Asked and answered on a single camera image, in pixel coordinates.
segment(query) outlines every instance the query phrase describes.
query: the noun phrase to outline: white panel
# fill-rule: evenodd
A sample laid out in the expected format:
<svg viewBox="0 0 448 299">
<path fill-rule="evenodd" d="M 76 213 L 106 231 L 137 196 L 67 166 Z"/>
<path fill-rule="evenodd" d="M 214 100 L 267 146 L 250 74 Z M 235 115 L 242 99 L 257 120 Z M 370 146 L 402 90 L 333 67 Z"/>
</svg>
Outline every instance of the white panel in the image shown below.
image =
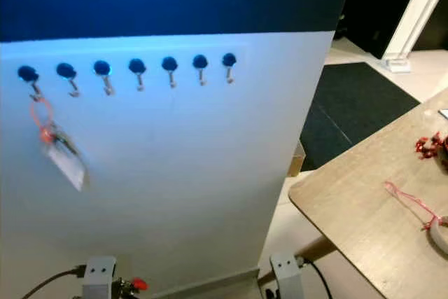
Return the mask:
<svg viewBox="0 0 448 299">
<path fill-rule="evenodd" d="M 120 276 L 152 293 L 256 266 L 333 32 L 226 34 L 5 43 L 1 46 L 1 297 L 18 298 L 91 255 L 118 257 Z M 225 81 L 223 54 L 237 56 Z M 193 57 L 205 54 L 208 84 Z M 178 87 L 161 69 L 178 61 Z M 127 69 L 140 57 L 144 92 Z M 92 72 L 112 66 L 116 95 Z M 78 72 L 81 96 L 55 72 Z M 36 68 L 55 121 L 82 151 L 91 189 L 71 187 L 41 150 L 30 117 Z M 36 299 L 70 298 L 67 279 Z"/>
<path fill-rule="evenodd" d="M 439 0 L 410 0 L 383 59 L 406 58 Z"/>
</svg>

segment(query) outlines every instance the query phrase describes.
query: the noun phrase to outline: floor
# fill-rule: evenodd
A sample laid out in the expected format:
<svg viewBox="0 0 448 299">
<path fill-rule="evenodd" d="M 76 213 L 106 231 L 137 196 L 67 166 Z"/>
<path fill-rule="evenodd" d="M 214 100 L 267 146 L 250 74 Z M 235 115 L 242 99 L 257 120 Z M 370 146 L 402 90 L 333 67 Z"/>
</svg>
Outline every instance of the floor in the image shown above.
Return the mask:
<svg viewBox="0 0 448 299">
<path fill-rule="evenodd" d="M 302 171 L 318 169 L 417 105 L 365 62 L 325 65 L 300 135 Z"/>
<path fill-rule="evenodd" d="M 378 59 L 350 41 L 342 39 L 333 42 L 325 64 L 367 62 L 420 102 L 448 88 L 448 51 L 413 52 L 409 60 L 412 67 L 411 73 L 393 74 Z M 288 199 L 289 188 L 312 172 L 301 172 L 296 178 L 285 179 L 260 258 L 261 275 L 270 270 L 269 256 L 275 251 L 294 252 L 320 236 L 318 230 Z M 339 252 L 318 260 L 316 264 L 326 277 L 334 299 L 383 298 Z M 305 298 L 327 298 L 322 283 L 312 268 L 304 269 L 302 282 Z M 275 288 L 275 284 L 271 283 L 268 287 Z"/>
</svg>

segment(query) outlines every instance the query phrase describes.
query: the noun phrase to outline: hook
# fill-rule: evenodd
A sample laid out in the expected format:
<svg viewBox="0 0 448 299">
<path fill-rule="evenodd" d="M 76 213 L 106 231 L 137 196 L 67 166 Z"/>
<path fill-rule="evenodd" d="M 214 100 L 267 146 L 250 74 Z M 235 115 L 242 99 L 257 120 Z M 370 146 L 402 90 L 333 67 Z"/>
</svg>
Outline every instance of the hook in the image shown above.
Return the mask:
<svg viewBox="0 0 448 299">
<path fill-rule="evenodd" d="M 114 95 L 115 90 L 112 88 L 111 82 L 109 81 L 109 74 L 111 73 L 111 66 L 106 61 L 96 61 L 93 65 L 93 69 L 96 75 L 101 76 L 104 82 L 104 92 L 106 95 Z"/>
<path fill-rule="evenodd" d="M 168 71 L 169 74 L 169 85 L 171 88 L 175 88 L 177 86 L 176 81 L 174 80 L 174 71 L 177 69 L 177 62 L 174 57 L 165 57 L 162 61 L 162 68 Z"/>
<path fill-rule="evenodd" d="M 35 101 L 38 102 L 42 99 L 42 92 L 37 86 L 36 82 L 39 79 L 39 75 L 36 73 L 35 68 L 30 66 L 21 66 L 17 71 L 19 77 L 25 82 L 30 83 L 33 88 L 34 95 L 30 94 L 29 96 Z"/>
<path fill-rule="evenodd" d="M 199 71 L 199 84 L 206 85 L 207 80 L 204 77 L 204 69 L 207 67 L 209 63 L 207 62 L 207 58 L 203 55 L 196 55 L 193 59 L 193 66 Z"/>
<path fill-rule="evenodd" d="M 138 91 L 145 90 L 145 87 L 143 85 L 143 79 L 142 75 L 146 71 L 145 64 L 140 59 L 132 59 L 129 62 L 129 70 L 132 71 L 134 74 L 137 75 L 137 81 L 139 82 L 139 85 L 137 86 Z"/>
<path fill-rule="evenodd" d="M 69 92 L 69 95 L 72 97 L 79 97 L 79 89 L 76 86 L 74 78 L 76 77 L 75 69 L 68 63 L 59 63 L 56 68 L 56 72 L 71 84 L 73 87 L 73 91 Z"/>
<path fill-rule="evenodd" d="M 237 58 L 232 53 L 227 53 L 223 56 L 224 67 L 227 68 L 227 83 L 231 84 L 235 79 L 232 77 L 232 67 L 237 63 Z"/>
</svg>

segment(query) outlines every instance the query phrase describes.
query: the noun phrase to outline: blue knob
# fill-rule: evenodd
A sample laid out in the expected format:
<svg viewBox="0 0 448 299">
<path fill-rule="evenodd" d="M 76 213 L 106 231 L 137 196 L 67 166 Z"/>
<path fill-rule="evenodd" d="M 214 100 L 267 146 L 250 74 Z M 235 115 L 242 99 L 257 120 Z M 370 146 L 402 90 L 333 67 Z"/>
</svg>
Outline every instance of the blue knob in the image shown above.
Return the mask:
<svg viewBox="0 0 448 299">
<path fill-rule="evenodd" d="M 107 76 L 111 72 L 111 66 L 109 66 L 109 63 L 106 61 L 96 61 L 93 65 L 93 69 L 95 70 L 95 73 L 98 75 Z"/>
<path fill-rule="evenodd" d="M 129 62 L 129 70 L 134 74 L 142 74 L 145 72 L 146 67 L 143 61 L 141 61 L 140 59 L 132 59 Z"/>
<path fill-rule="evenodd" d="M 207 58 L 203 55 L 196 55 L 193 59 L 194 68 L 203 69 L 207 67 L 209 63 L 207 62 Z"/>
<path fill-rule="evenodd" d="M 162 61 L 162 68 L 167 71 L 175 71 L 177 69 L 177 62 L 174 57 L 165 57 Z"/>
<path fill-rule="evenodd" d="M 21 66 L 17 72 L 19 74 L 19 77 L 27 83 L 36 82 L 39 78 L 39 75 L 36 73 L 35 68 L 30 66 Z"/>
<path fill-rule="evenodd" d="M 72 80 L 76 76 L 75 69 L 72 67 L 71 64 L 68 63 L 59 63 L 57 65 L 56 72 L 63 78 L 66 78 L 67 80 Z"/>
<path fill-rule="evenodd" d="M 233 67 L 237 63 L 237 58 L 232 53 L 227 53 L 223 56 L 223 64 L 226 67 Z"/>
</svg>

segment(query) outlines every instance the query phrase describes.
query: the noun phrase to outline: key tag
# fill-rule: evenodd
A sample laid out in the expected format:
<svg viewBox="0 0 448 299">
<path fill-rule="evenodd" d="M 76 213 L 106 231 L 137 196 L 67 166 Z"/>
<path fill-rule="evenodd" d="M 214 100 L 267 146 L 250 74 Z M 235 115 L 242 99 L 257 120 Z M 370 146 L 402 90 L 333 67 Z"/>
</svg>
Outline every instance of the key tag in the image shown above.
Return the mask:
<svg viewBox="0 0 448 299">
<path fill-rule="evenodd" d="M 45 105 L 48 114 L 44 123 L 39 120 L 35 112 L 35 106 L 39 103 Z M 69 136 L 53 122 L 53 110 L 50 103 L 44 98 L 33 101 L 31 116 L 39 128 L 39 137 L 44 143 L 44 153 L 64 173 L 73 187 L 81 192 L 87 179 L 87 169 Z"/>
</svg>

